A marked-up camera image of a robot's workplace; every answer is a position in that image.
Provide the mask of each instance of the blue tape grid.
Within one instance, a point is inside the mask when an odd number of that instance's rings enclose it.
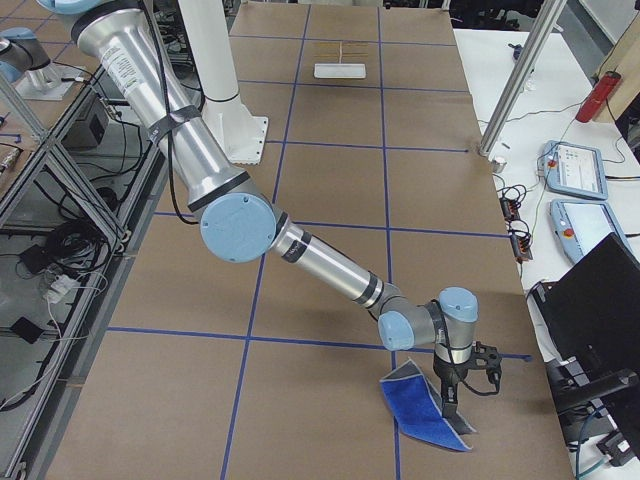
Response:
[[[7,13],[6,15],[2,15],[0,16],[0,30],[3,29],[2,23],[5,20],[30,20],[30,21],[39,21],[41,22],[40,25],[38,25],[34,30],[33,33],[35,33],[37,35],[38,30],[40,30],[42,27],[44,27],[47,22],[49,22],[49,20],[56,20],[56,16],[54,13],[52,13],[51,15],[49,15],[47,18],[32,18],[32,17],[14,17],[13,14],[15,12],[17,12],[20,8],[22,8],[22,6],[24,6],[27,2],[35,2],[35,0],[22,0],[22,2],[20,2],[16,8],[14,8],[12,11],[10,11],[9,13]],[[55,57],[53,57],[53,61],[57,61],[63,54],[64,52],[67,50],[67,48],[69,47],[73,47],[75,44],[71,41],[71,39],[69,39],[69,41],[67,42],[59,42],[59,41],[50,41],[50,40],[40,40],[40,42],[43,44],[43,46],[46,48],[47,45],[64,45],[64,47],[62,48],[62,50],[60,50],[60,52],[58,52]]]
[[[9,12],[6,16],[0,17],[0,28],[2,22],[7,18],[13,18],[17,20],[41,20],[41,24],[34,29],[34,32],[42,28],[49,19],[53,17],[53,15],[48,18],[17,18],[12,17],[12,14],[19,10],[27,1],[30,0],[22,0],[20,4],[11,12]],[[390,282],[393,282],[393,258],[392,258],[392,250],[391,250],[391,232],[413,232],[413,233],[425,233],[425,234],[444,234],[444,235],[466,235],[466,236],[480,236],[480,237],[494,237],[494,238],[508,238],[506,234],[487,234],[487,233],[474,233],[474,232],[456,232],[456,231],[442,231],[442,230],[430,230],[430,229],[416,229],[416,228],[401,228],[401,227],[392,227],[390,225],[390,214],[389,214],[389,187],[388,187],[388,164],[387,164],[387,151],[388,150],[416,150],[416,151],[446,151],[450,153],[468,153],[467,149],[443,149],[443,148],[420,148],[420,147],[387,147],[386,145],[386,122],[385,122],[385,110],[384,110],[384,92],[385,90],[403,90],[403,91],[425,91],[425,92],[442,92],[442,93],[468,93],[467,90],[448,90],[448,89],[427,89],[427,88],[402,88],[402,87],[385,87],[383,81],[383,56],[382,56],[382,46],[383,44],[395,44],[395,45],[425,45],[425,46],[438,46],[438,47],[455,47],[455,45],[451,44],[441,44],[441,43],[420,43],[420,42],[383,42],[382,41],[382,29],[381,29],[381,18],[380,18],[380,10],[377,11],[377,29],[378,29],[378,40],[376,42],[366,42],[377,44],[378,46],[378,55],[379,55],[379,66],[380,66],[380,85],[379,86],[347,86],[347,85],[332,85],[332,84],[315,84],[315,83],[300,83],[298,82],[300,64],[302,61],[302,53],[304,49],[305,41],[316,41],[316,40],[324,40],[327,39],[316,39],[316,38],[306,38],[307,27],[309,23],[311,8],[307,9],[307,16],[305,19],[305,26],[302,38],[297,37],[265,37],[265,36],[254,36],[254,35],[231,35],[232,37],[248,37],[248,38],[270,38],[270,39],[286,39],[286,40],[302,40],[300,45],[300,51],[298,54],[298,64],[296,68],[296,76],[295,80],[292,83],[289,82],[268,82],[268,81],[255,81],[255,80],[239,80],[241,83],[273,83],[273,84],[285,84],[291,85],[292,94],[291,101],[289,104],[289,111],[287,115],[287,122],[285,125],[285,133],[282,141],[268,141],[267,143],[281,143],[283,148],[280,153],[280,159],[278,163],[278,170],[276,174],[276,181],[274,186],[274,191],[272,195],[272,201],[275,203],[278,196],[278,188],[280,184],[280,178],[282,174],[282,167],[285,155],[285,149],[288,144],[301,144],[301,145],[313,145],[313,146],[334,146],[334,147],[348,147],[348,148],[373,148],[382,150],[383,155],[383,165],[384,165],[384,204],[385,204],[385,226],[370,226],[370,225],[348,225],[348,224],[332,224],[332,223],[320,223],[320,222],[297,222],[300,225],[308,225],[308,226],[324,226],[324,227],[336,227],[336,228],[353,228],[353,229],[372,229],[372,230],[384,230],[386,232],[386,245],[387,245],[387,277]],[[72,46],[72,42],[57,42],[57,41],[43,41],[43,44],[51,44],[51,45],[64,45],[62,50],[55,56],[54,61],[57,60],[60,56],[62,56],[65,50]],[[382,115],[382,146],[375,145],[346,145],[346,144],[331,144],[331,143],[312,143],[312,142],[294,142],[288,141],[288,133],[289,127],[291,123],[291,115],[293,111],[293,104],[295,101],[296,88],[298,86],[317,86],[317,87],[334,87],[334,88],[369,88],[369,89],[379,89],[380,90],[380,101],[381,101],[381,115]],[[176,214],[173,212],[156,212],[156,215],[159,216],[175,216]],[[316,341],[316,340],[304,340],[304,339],[289,339],[289,338],[277,338],[277,337],[260,337],[253,336],[253,324],[255,320],[256,308],[258,303],[258,298],[260,295],[260,288],[262,285],[262,278],[264,272],[264,263],[265,257],[263,256],[260,260],[260,266],[258,269],[258,275],[256,278],[256,289],[254,292],[252,306],[251,306],[251,314],[249,318],[249,324],[247,327],[246,335],[230,335],[230,334],[219,334],[219,333],[208,333],[208,332],[190,332],[190,331],[178,331],[178,330],[156,330],[156,329],[146,329],[146,328],[130,328],[130,327],[109,327],[109,331],[112,332],[126,332],[126,333],[139,333],[139,334],[157,334],[157,335],[172,335],[172,336],[187,336],[187,337],[205,337],[205,338],[217,338],[217,339],[225,339],[225,340],[236,340],[244,342],[244,350],[242,354],[242,360],[240,365],[240,372],[238,383],[236,386],[236,392],[234,397],[233,409],[229,424],[229,430],[227,433],[227,442],[225,446],[224,459],[222,468],[220,471],[220,478],[225,479],[227,476],[227,470],[229,467],[229,458],[231,454],[231,448],[233,446],[233,436],[235,433],[235,425],[237,420],[238,408],[240,405],[240,400],[242,396],[242,387],[244,382],[244,374],[246,371],[247,360],[249,356],[249,346],[251,342],[269,342],[269,343],[283,343],[283,344],[295,344],[295,345],[310,345],[310,346],[322,346],[322,347],[338,347],[338,348],[357,348],[357,349],[370,349],[370,350],[385,350],[382,345],[370,345],[370,344],[360,344],[360,343],[346,343],[346,342],[328,342],[328,341]],[[433,349],[425,349],[425,348],[416,348],[412,349],[412,352],[419,353],[433,353]],[[523,360],[529,362],[532,360],[530,355],[516,354],[516,353],[503,353],[504,358]],[[391,368],[397,367],[397,359],[396,354],[394,352],[390,353],[390,361]],[[400,455],[400,438],[398,433],[398,424],[394,420],[394,458],[395,458],[395,477],[396,480],[401,480],[402,471],[401,471],[401,455]]]
[[[298,61],[297,61],[297,66],[296,66],[296,77],[295,77],[295,82],[292,88],[292,92],[291,92],[291,101],[289,102],[289,111],[287,113],[287,122],[285,124],[285,128],[284,128],[284,138],[283,138],[283,147],[282,150],[280,152],[280,159],[278,162],[278,171],[276,173],[276,181],[275,181],[275,185],[273,188],[273,196],[271,197],[271,201],[272,203],[276,202],[276,199],[278,198],[278,187],[280,185],[280,177],[282,174],[282,164],[284,161],[284,153],[286,150],[286,141],[289,135],[289,127],[291,125],[291,114],[293,112],[293,102],[295,100],[295,96],[296,96],[296,88],[297,86],[295,85],[295,83],[298,81],[298,75],[300,72],[300,64],[302,62],[302,52],[304,49],[304,38],[307,35],[307,27],[309,26],[309,17],[311,15],[311,7],[307,7],[307,15],[305,18],[305,22],[304,22],[304,31],[302,33],[302,42],[300,43],[300,51],[298,52]],[[229,467],[229,455],[231,453],[231,447],[233,445],[233,434],[235,432],[235,424],[236,424],[236,418],[237,418],[237,414],[238,414],[238,406],[240,404],[240,396],[242,393],[242,384],[244,382],[244,372],[245,372],[245,368],[247,365],[247,358],[248,358],[248,354],[249,354],[249,345],[251,343],[251,332],[253,330],[253,322],[255,320],[255,313],[256,313],[256,306],[258,303],[258,296],[260,295],[260,287],[262,284],[262,274],[264,272],[264,262],[265,262],[265,256],[263,255],[262,258],[260,259],[260,268],[258,270],[258,279],[257,279],[257,285],[256,285],[256,291],[255,291],[255,295],[253,297],[253,305],[251,307],[251,317],[249,318],[249,326],[247,329],[247,339],[245,340],[245,344],[244,344],[244,352],[242,355],[242,362],[240,364],[240,374],[239,374],[239,378],[238,378],[238,385],[236,388],[236,396],[234,398],[234,402],[233,402],[233,409],[231,412],[231,422],[229,425],[229,432],[227,434],[227,444],[225,447],[225,452],[224,452],[224,459],[223,459],[223,463],[222,463],[222,468],[220,471],[220,479],[224,480],[227,476],[227,469]]]
[[[382,58],[382,26],[380,19],[380,9],[377,9],[377,27],[378,27],[378,60],[380,67],[380,114],[382,115],[382,163],[384,165],[384,217],[385,230],[387,240],[387,278],[393,283],[393,255],[391,252],[391,221],[389,213],[389,169],[387,163],[387,129],[384,115],[384,68]],[[396,352],[390,353],[391,369],[395,370],[398,366]],[[400,433],[398,431],[398,421],[393,419],[393,457],[395,462],[396,480],[402,478],[401,456],[400,456]]]

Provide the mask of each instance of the blue cloth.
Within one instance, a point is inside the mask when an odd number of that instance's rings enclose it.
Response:
[[[459,452],[471,450],[442,417],[424,375],[413,360],[385,376],[380,385],[398,427],[405,435]],[[458,420],[468,427],[461,433],[475,431],[462,417]]]

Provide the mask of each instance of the black monitor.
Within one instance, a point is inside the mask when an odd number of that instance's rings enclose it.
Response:
[[[591,381],[624,368],[640,375],[640,263],[616,234],[546,293],[544,309],[558,352],[576,357]],[[640,387],[602,400],[640,458]]]

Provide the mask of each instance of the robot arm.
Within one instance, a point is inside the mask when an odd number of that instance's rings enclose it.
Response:
[[[25,72],[37,90],[60,85],[58,72],[31,30],[15,27],[0,32],[0,74],[15,82]]]
[[[436,343],[434,369],[442,380],[445,416],[455,413],[457,384],[464,383],[468,370],[486,370],[499,389],[497,350],[473,344],[475,296],[453,287],[440,294],[439,302],[413,305],[398,287],[306,232],[272,205],[245,170],[229,163],[164,52],[165,75],[159,78],[159,49],[150,34],[148,13],[138,1],[38,1],[61,13],[80,49],[100,59],[165,156],[172,148],[175,172],[189,191],[189,209],[213,254],[246,262],[271,251],[367,309],[378,320],[389,350]]]

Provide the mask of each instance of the white table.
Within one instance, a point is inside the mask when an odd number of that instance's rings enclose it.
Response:
[[[469,89],[473,95],[476,116],[480,121],[481,129],[484,130],[485,122],[491,118],[514,66],[513,50],[508,44],[524,45],[527,33],[456,30],[455,35]],[[569,105],[581,102],[591,91],[591,84],[560,34],[550,36],[536,63],[530,84],[532,88],[525,89],[520,95],[509,118],[541,110],[562,110]],[[572,266],[562,251],[549,215],[549,204],[552,199],[570,197],[545,191],[543,179],[537,177],[536,162],[544,153],[545,143],[549,140],[560,140],[563,132],[571,124],[562,140],[599,148],[604,159],[622,160],[615,147],[616,141],[620,139],[620,133],[613,122],[611,124],[595,122],[583,124],[577,121],[571,123],[577,110],[578,106],[574,106],[562,113],[528,115],[522,120],[507,123],[499,142],[489,156],[493,158],[499,155],[507,159],[507,166],[500,174],[506,185],[518,183],[527,187],[536,185],[527,194],[520,209],[521,218],[531,228],[535,223],[533,261],[526,262],[523,267],[522,285],[525,290],[540,280],[558,280]],[[607,175],[640,175],[640,165],[627,144],[619,140],[617,145],[625,161],[621,164],[605,162]],[[496,186],[501,186],[499,179],[496,179]],[[638,214],[640,182],[608,182],[607,186],[608,202],[624,232],[640,232],[640,214]],[[640,258],[640,237],[629,239],[629,243],[635,256]],[[557,352],[553,348],[535,305],[530,303],[529,310],[543,357],[545,360],[550,360],[557,356]],[[596,437],[583,446],[580,457],[583,470],[585,466],[591,465],[601,456],[595,446],[600,438]],[[605,465],[588,478],[635,480],[640,478],[640,461],[636,458],[619,468]]]

